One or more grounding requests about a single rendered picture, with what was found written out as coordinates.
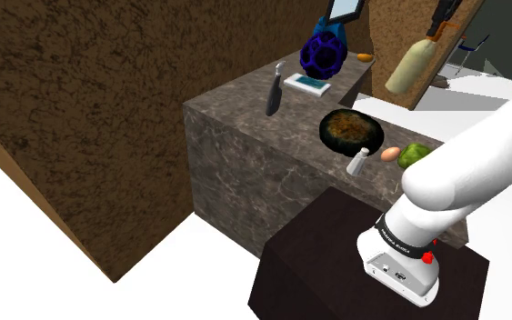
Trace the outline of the marble counter block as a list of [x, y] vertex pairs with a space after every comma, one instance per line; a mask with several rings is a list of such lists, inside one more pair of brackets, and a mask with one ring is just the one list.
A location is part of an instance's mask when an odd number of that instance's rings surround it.
[[400, 197], [403, 170], [371, 155], [358, 177], [319, 138], [325, 115], [348, 109], [371, 68], [351, 53], [321, 97], [283, 89], [265, 113], [270, 63], [183, 104], [196, 214], [255, 256], [265, 242], [333, 186], [385, 212]]

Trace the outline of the white tablet with blue screen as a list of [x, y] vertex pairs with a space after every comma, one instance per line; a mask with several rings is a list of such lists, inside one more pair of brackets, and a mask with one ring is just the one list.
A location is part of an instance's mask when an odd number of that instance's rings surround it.
[[284, 84], [301, 92], [315, 97], [322, 97], [329, 90], [331, 84], [316, 80], [312, 77], [295, 73], [284, 80]]

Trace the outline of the black bowl with brown food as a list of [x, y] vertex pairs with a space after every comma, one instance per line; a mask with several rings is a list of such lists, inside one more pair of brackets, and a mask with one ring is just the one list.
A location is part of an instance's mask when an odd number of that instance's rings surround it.
[[328, 113], [319, 124], [319, 138], [330, 150], [354, 157], [363, 147], [372, 155], [385, 140], [380, 123], [369, 115], [353, 109], [337, 109]]

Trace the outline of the white salt shaker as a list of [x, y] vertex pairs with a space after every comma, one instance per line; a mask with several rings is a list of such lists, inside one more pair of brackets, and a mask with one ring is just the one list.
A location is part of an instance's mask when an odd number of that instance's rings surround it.
[[368, 156], [369, 150], [366, 147], [362, 147], [348, 164], [346, 171], [352, 176], [358, 176]]

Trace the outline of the dark blue lattice ball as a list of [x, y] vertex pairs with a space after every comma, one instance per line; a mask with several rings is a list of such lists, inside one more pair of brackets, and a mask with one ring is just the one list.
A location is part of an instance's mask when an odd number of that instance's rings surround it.
[[347, 57], [347, 47], [330, 31], [311, 36], [299, 52], [299, 63], [306, 75], [327, 80], [336, 75]]

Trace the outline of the dark brown robot stand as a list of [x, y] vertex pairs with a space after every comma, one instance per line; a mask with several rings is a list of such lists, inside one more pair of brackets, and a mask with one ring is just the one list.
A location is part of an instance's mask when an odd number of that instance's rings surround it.
[[437, 243], [440, 286], [417, 307], [365, 273], [358, 235], [381, 213], [329, 187], [265, 244], [248, 305], [259, 320], [478, 320], [488, 260]]

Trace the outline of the green lettuce head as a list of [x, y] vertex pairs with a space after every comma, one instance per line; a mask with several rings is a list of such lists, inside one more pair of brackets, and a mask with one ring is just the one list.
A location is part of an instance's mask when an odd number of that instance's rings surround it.
[[432, 149], [426, 145], [422, 145], [420, 143], [409, 144], [400, 152], [397, 164], [401, 168], [407, 169], [409, 166], [429, 155], [431, 152]]

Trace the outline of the blue stand with mirror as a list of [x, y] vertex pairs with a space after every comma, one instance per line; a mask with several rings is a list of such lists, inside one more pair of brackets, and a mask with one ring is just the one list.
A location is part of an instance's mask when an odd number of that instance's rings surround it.
[[356, 21], [366, 0], [329, 0], [326, 13], [318, 19], [313, 35], [331, 32], [347, 46], [345, 24]]

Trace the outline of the cream bottle with orange sprayer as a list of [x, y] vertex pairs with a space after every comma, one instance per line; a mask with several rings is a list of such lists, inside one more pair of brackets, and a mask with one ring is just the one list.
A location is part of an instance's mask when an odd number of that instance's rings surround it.
[[460, 25], [444, 21], [437, 27], [434, 35], [427, 35], [407, 50], [393, 74], [388, 78], [385, 88], [392, 94], [405, 93], [427, 69], [430, 60], [437, 51], [437, 41], [447, 27], [460, 28]]

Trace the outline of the blue chair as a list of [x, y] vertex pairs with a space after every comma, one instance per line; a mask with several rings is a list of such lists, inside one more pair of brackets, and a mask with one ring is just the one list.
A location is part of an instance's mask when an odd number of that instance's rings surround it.
[[458, 46], [457, 46], [457, 49], [458, 50], [461, 50], [461, 51], [464, 51], [466, 54], [462, 60], [462, 62], [460, 63], [460, 65], [458, 66], [458, 69], [456, 71], [456, 75], [458, 75], [462, 69], [464, 68], [464, 65], [467, 61], [467, 59], [470, 57], [470, 55], [473, 53], [473, 52], [476, 52], [480, 46], [482, 44], [484, 44], [486, 42], [486, 40], [489, 38], [489, 35], [487, 35], [486, 37], [484, 37], [478, 44], [476, 47], [469, 47], [469, 46], [466, 46], [465, 45], [465, 42], [467, 40], [467, 36], [466, 35], [462, 35], [461, 36], [461, 41], [459, 42]]

